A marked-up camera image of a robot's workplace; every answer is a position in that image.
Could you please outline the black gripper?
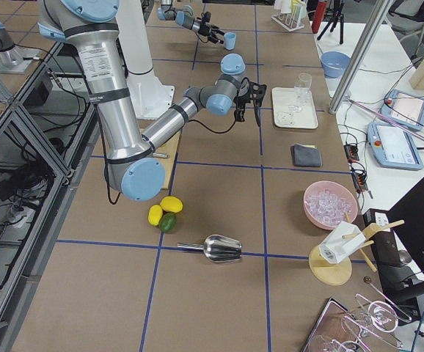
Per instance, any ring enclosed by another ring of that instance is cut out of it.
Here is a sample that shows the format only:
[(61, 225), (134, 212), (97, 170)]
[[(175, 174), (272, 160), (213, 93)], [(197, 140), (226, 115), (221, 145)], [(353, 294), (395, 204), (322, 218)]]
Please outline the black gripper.
[(234, 98), (235, 111), (234, 118), (236, 122), (244, 122), (244, 114), (246, 111), (246, 104), (254, 102), (254, 82), (242, 82), (238, 89), (237, 95)]
[(210, 23), (200, 22), (198, 34), (207, 37), (208, 41), (214, 44), (223, 44), (224, 40), (219, 36), (224, 36), (224, 32), (215, 25), (211, 25)]

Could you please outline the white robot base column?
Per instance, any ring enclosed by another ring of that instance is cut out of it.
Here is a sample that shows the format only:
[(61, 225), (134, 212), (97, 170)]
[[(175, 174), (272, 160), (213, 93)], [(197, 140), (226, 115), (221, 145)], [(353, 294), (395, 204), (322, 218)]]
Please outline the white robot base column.
[(121, 0), (116, 20), (136, 117), (155, 120), (171, 106), (175, 88), (155, 74), (141, 1)]

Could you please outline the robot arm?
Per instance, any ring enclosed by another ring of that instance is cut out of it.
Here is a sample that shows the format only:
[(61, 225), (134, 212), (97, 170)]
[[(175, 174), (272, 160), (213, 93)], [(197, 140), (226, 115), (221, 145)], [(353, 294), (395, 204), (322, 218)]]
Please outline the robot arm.
[(160, 1), (157, 16), (160, 21), (174, 21), (180, 27), (192, 31), (203, 43), (225, 43), (225, 33), (211, 23), (209, 11), (202, 12), (200, 16), (195, 16), (190, 5), (178, 8), (173, 6), (173, 1)]
[(139, 129), (125, 69), (152, 67), (140, 1), (39, 1), (42, 36), (70, 43), (87, 80), (89, 99), (98, 110), (109, 152), (105, 156), (108, 185), (136, 201), (152, 199), (161, 190), (165, 171), (152, 157), (201, 109), (219, 116), (234, 107), (242, 121), (248, 103), (259, 107), (266, 87), (250, 81), (239, 54), (228, 54), (222, 74), (209, 87), (191, 87), (143, 131)]

